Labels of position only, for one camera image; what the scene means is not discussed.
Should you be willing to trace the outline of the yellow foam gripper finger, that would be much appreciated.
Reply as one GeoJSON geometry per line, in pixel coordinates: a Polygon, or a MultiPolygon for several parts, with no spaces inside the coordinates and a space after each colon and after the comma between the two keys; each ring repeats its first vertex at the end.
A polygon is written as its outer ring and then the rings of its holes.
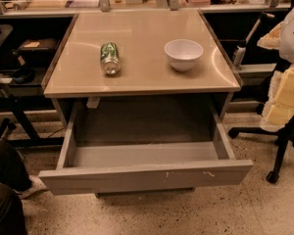
{"type": "Polygon", "coordinates": [[[266,131],[283,128],[294,116],[294,65],[288,70],[275,71],[269,84],[260,127],[266,131]]]}

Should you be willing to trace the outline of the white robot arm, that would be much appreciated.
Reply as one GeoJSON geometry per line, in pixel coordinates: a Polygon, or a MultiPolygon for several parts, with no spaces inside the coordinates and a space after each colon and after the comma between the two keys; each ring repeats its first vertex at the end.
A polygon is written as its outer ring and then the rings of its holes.
{"type": "Polygon", "coordinates": [[[260,127],[276,132],[294,116],[294,8],[284,21],[257,42],[259,47],[275,49],[282,60],[291,66],[286,71],[275,71],[269,82],[269,99],[262,111],[260,127]]]}

